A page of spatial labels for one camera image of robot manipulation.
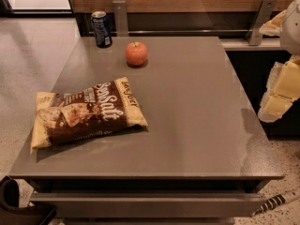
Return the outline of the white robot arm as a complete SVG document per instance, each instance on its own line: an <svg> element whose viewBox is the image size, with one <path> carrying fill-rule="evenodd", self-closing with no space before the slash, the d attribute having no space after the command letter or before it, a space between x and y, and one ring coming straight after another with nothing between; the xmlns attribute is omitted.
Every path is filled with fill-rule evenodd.
<svg viewBox="0 0 300 225"><path fill-rule="evenodd" d="M284 64L273 65L260 103L259 119L274 123L300 98L300 0L293 0L259 32L278 36L281 47L292 55Z"/></svg>

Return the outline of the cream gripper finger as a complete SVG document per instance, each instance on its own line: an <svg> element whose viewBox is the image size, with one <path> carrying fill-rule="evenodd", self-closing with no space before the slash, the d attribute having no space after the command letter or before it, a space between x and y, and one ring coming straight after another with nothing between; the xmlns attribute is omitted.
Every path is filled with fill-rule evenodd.
<svg viewBox="0 0 300 225"><path fill-rule="evenodd" d="M279 37L282 30L282 23L285 17L286 11L279 12L272 20L264 23L259 29L259 33L269 37Z"/></svg>
<svg viewBox="0 0 300 225"><path fill-rule="evenodd" d="M258 117L265 123L274 123L299 98L300 56L293 55L286 63L276 62L271 68Z"/></svg>

